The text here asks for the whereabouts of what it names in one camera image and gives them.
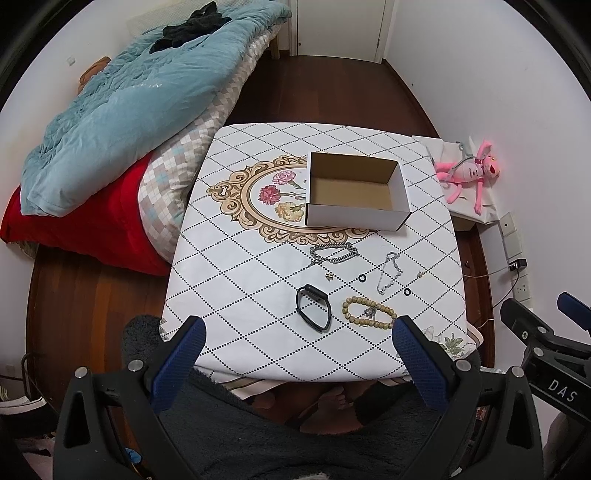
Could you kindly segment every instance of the cardboard box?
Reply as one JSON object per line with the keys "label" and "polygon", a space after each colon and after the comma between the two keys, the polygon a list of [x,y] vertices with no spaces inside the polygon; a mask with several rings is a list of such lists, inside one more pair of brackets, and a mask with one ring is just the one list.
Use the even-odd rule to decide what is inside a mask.
{"label": "cardboard box", "polygon": [[308,154],[306,225],[398,230],[412,213],[395,160]]}

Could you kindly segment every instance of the checkered sheet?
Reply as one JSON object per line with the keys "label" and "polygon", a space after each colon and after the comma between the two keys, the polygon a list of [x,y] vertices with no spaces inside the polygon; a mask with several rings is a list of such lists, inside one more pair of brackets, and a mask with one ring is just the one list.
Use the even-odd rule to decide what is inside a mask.
{"label": "checkered sheet", "polygon": [[[416,211],[398,232],[306,227],[299,212],[310,150],[397,160]],[[223,381],[245,377],[275,384],[404,377],[390,331],[350,324],[341,314],[341,304],[351,296],[409,315],[452,358],[476,348],[467,331],[450,214],[427,150],[410,137],[324,124],[224,127],[207,153],[189,205],[161,334],[169,339],[189,315],[201,316],[207,342],[197,366],[214,380],[215,374]],[[343,241],[353,243],[360,255],[340,264],[311,265],[312,245]],[[376,290],[380,275],[383,285],[396,272],[385,263],[389,252],[401,254],[397,264],[403,274],[382,296]],[[327,273],[334,278],[329,281]],[[329,293],[333,318],[325,333],[296,313],[296,289],[308,283]],[[326,318],[316,303],[303,299],[302,306],[319,322],[322,314]],[[360,316],[358,309],[350,311]],[[376,320],[389,321],[379,314]]]}

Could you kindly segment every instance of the blue blanket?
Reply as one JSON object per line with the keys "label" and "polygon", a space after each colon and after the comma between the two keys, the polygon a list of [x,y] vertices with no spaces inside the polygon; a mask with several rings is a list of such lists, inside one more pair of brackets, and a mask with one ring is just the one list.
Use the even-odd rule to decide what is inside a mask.
{"label": "blue blanket", "polygon": [[116,180],[201,115],[252,39],[291,16],[269,0],[220,12],[232,21],[179,48],[150,54],[162,28],[145,33],[90,80],[25,160],[23,215],[64,216]]}

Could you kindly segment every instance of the diamond pattern tablecloth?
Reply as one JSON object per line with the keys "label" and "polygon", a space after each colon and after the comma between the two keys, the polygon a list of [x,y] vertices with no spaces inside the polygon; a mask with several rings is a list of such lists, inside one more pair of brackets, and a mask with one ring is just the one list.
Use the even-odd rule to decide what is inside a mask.
{"label": "diamond pattern tablecloth", "polygon": [[[310,150],[397,160],[415,212],[398,232],[306,228],[299,212]],[[277,177],[278,172],[286,174]],[[466,330],[450,214],[427,150],[410,137],[325,124],[224,127],[207,153],[189,205],[161,333],[168,339],[189,315],[204,318],[207,342],[197,360],[200,367],[282,381],[404,375],[390,330],[344,319],[341,304],[350,296],[409,315],[453,358],[476,348]],[[310,245],[331,241],[349,241],[360,255],[340,264],[311,265]],[[397,264],[403,274],[382,296],[376,291],[381,272],[382,285],[395,277],[394,266],[385,264],[389,252],[401,254]],[[328,272],[334,275],[331,281]],[[363,283],[358,279],[362,273],[367,277]],[[296,289],[308,283],[330,294],[332,326],[323,334],[296,313]],[[319,323],[325,320],[316,303],[303,299],[302,305]],[[350,311],[360,316],[363,308]],[[389,321],[379,314],[376,319]]]}

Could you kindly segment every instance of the red blanket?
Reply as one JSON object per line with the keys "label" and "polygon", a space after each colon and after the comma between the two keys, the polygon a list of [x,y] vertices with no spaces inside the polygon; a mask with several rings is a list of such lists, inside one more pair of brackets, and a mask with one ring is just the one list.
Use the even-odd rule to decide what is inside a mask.
{"label": "red blanket", "polygon": [[107,265],[152,275],[168,275],[170,265],[148,240],[138,209],[139,183],[151,153],[65,217],[21,215],[21,188],[4,213],[0,238],[20,240],[91,255]]}

